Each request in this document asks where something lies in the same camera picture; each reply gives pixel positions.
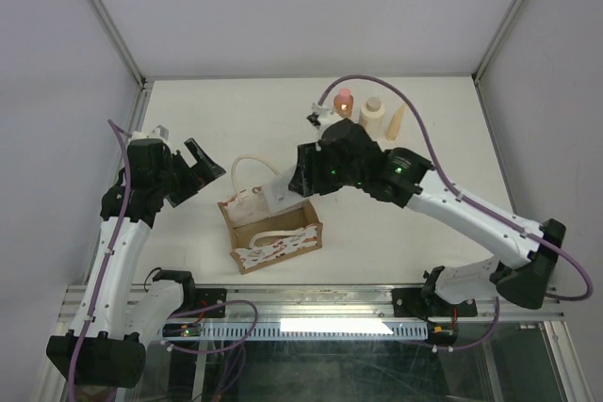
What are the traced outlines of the orange bottle with pink cap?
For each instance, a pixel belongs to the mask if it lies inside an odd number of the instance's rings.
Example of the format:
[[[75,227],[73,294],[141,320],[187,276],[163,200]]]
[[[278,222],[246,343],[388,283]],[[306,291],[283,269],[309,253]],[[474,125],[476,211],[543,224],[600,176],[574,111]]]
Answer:
[[[341,88],[334,96],[334,110],[344,119],[350,119],[353,112],[353,96],[349,88]]]

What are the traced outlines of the cream bottle with round cap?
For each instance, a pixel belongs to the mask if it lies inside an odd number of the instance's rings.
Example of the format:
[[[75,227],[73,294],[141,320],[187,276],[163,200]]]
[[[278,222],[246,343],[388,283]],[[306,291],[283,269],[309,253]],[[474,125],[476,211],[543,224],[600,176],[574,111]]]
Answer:
[[[371,137],[377,137],[383,126],[385,107],[379,97],[369,98],[361,108],[359,123]]]

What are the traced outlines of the burlap cat print canvas bag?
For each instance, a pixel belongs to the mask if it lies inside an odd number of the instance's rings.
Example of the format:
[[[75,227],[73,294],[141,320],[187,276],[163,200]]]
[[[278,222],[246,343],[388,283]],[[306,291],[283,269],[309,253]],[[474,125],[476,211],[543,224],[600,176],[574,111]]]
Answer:
[[[234,195],[220,201],[218,207],[230,234],[230,255],[239,273],[249,274],[277,265],[288,259],[322,248],[323,223],[309,200],[294,194],[286,208],[270,210],[272,194],[268,185],[243,189],[236,175],[238,164],[254,160],[268,167],[276,180],[291,177],[292,172],[279,171],[266,159],[253,155],[238,156],[231,166]]]

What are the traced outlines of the tan cone shaped tube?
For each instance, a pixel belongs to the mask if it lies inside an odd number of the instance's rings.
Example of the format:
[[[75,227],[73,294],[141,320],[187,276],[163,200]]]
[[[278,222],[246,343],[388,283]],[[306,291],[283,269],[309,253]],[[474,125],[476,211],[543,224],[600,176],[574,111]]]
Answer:
[[[406,104],[402,104],[392,115],[392,118],[385,131],[385,139],[390,142],[395,142],[398,138],[399,131],[402,125]]]

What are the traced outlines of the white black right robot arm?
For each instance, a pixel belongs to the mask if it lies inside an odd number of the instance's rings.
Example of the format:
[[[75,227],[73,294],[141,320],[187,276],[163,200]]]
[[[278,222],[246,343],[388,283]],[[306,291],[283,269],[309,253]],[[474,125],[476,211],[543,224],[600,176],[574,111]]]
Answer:
[[[344,186],[431,217],[491,253],[474,264],[440,265],[425,273],[423,311],[443,314],[475,297],[502,297],[529,310],[542,307],[558,260],[553,249],[565,234],[559,221],[539,224],[471,201],[455,185],[445,184],[427,158],[406,148],[382,149],[349,120],[329,126],[318,141],[298,146],[288,184],[305,198]]]

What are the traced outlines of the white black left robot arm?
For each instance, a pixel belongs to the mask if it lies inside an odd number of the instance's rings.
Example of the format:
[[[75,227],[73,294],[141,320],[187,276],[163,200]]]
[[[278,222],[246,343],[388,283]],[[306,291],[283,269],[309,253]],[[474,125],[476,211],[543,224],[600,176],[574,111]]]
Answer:
[[[189,138],[189,165],[160,137],[134,138],[116,183],[102,197],[96,259],[85,295],[64,335],[50,337],[46,355],[71,386],[133,388],[142,375],[148,344],[171,314],[197,305],[191,272],[162,270],[134,308],[127,306],[139,256],[156,215],[176,207],[224,175]]]

